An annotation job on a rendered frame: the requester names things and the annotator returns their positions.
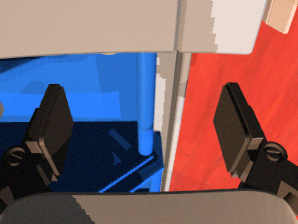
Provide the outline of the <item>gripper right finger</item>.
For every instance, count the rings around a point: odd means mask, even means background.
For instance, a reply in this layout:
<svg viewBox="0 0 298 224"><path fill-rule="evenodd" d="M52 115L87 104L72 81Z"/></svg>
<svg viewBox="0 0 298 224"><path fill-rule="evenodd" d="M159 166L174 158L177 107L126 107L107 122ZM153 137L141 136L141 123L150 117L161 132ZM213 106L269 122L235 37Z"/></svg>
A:
<svg viewBox="0 0 298 224"><path fill-rule="evenodd" d="M249 106L237 82L223 85L213 124L226 170L241 180L238 188L274 193L298 216L298 166L282 145L267 141Z"/></svg>

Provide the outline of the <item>white shelf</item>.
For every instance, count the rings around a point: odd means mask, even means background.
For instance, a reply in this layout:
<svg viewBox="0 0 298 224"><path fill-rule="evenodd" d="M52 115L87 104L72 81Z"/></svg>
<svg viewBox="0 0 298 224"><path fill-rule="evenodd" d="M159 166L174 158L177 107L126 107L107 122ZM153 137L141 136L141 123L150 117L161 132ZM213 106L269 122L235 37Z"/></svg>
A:
<svg viewBox="0 0 298 224"><path fill-rule="evenodd" d="M261 21L286 34L297 5L298 0L0 0L0 59L157 53L154 131L161 131L162 140L160 191L169 191L192 53L248 55Z"/></svg>

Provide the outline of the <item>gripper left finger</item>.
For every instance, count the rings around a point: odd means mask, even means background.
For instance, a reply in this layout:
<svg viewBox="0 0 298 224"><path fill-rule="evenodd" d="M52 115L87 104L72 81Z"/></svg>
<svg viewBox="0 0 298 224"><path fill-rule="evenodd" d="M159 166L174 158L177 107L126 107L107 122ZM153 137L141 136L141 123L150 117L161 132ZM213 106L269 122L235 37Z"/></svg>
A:
<svg viewBox="0 0 298 224"><path fill-rule="evenodd" d="M0 215L19 198L52 192L49 184L62 175L72 129L64 87L49 84L21 144L1 156Z"/></svg>

